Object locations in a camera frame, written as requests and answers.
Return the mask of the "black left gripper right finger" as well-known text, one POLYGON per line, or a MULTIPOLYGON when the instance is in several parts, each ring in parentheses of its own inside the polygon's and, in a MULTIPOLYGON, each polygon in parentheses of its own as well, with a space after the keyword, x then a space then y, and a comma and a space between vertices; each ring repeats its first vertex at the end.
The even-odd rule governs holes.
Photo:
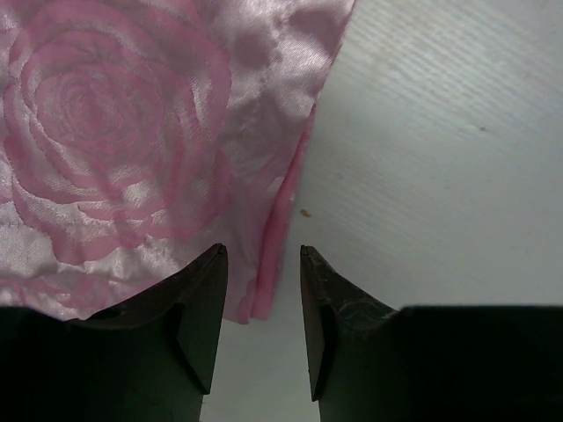
POLYGON ((300 286, 322 420, 561 420, 561 307, 393 309, 310 246, 300 286))

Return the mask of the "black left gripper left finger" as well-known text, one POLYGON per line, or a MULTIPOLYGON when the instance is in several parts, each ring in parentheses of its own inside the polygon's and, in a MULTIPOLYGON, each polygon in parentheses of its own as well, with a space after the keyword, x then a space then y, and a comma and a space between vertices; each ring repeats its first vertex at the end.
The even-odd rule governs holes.
POLYGON ((196 421, 210 392, 228 283, 215 244, 85 320, 1 310, 4 421, 196 421))

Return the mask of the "pink satin rose placemat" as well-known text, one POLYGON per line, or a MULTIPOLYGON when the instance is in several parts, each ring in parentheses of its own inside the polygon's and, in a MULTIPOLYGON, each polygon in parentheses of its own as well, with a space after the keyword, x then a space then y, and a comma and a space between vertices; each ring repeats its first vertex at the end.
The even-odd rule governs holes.
POLYGON ((1 303, 69 320, 211 244, 269 316, 350 1, 4 1, 1 303))

